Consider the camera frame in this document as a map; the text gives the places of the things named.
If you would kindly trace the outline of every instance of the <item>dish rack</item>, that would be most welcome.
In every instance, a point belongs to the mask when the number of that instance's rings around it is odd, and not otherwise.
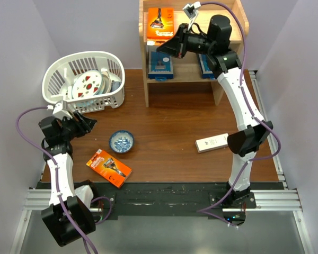
[[[109,93],[72,99],[70,91],[76,80],[89,70],[108,72],[120,86]],[[120,60],[104,51],[86,51],[65,56],[54,62],[42,81],[42,96],[50,104],[65,100],[80,113],[104,110],[106,106],[119,107],[125,98],[125,70]]]

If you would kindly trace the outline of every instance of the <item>blue patterned bowl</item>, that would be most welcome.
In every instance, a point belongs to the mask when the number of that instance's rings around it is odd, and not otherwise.
[[[131,150],[134,144],[134,137],[128,131],[117,131],[110,138],[110,148],[117,153],[125,153]]]

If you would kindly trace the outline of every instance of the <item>orange book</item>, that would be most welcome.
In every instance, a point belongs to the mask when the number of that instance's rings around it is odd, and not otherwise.
[[[132,170],[112,155],[99,149],[86,163],[99,175],[120,188]]]
[[[147,45],[159,46],[173,37],[173,8],[149,8]]]

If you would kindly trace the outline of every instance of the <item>brown tabletop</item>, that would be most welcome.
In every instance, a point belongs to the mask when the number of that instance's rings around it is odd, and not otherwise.
[[[245,79],[254,97],[247,72]],[[226,182],[232,168],[229,148],[198,153],[195,141],[237,131],[227,97],[215,106],[209,83],[150,84],[149,92],[146,108],[142,70],[126,70],[124,103],[119,108],[85,114],[98,123],[90,134],[71,142],[73,180],[106,182],[86,166],[100,148],[132,169],[127,182]],[[109,147],[109,138],[118,130],[128,130],[135,137],[135,145],[126,154],[117,154]],[[266,141],[257,156],[268,154]],[[47,168],[42,182],[49,181]],[[254,162],[251,181],[278,181],[273,160]]]

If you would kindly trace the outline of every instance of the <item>white box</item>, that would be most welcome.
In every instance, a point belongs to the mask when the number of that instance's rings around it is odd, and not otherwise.
[[[227,147],[228,133],[213,136],[205,139],[199,139],[196,141],[198,152],[207,152],[222,147]]]

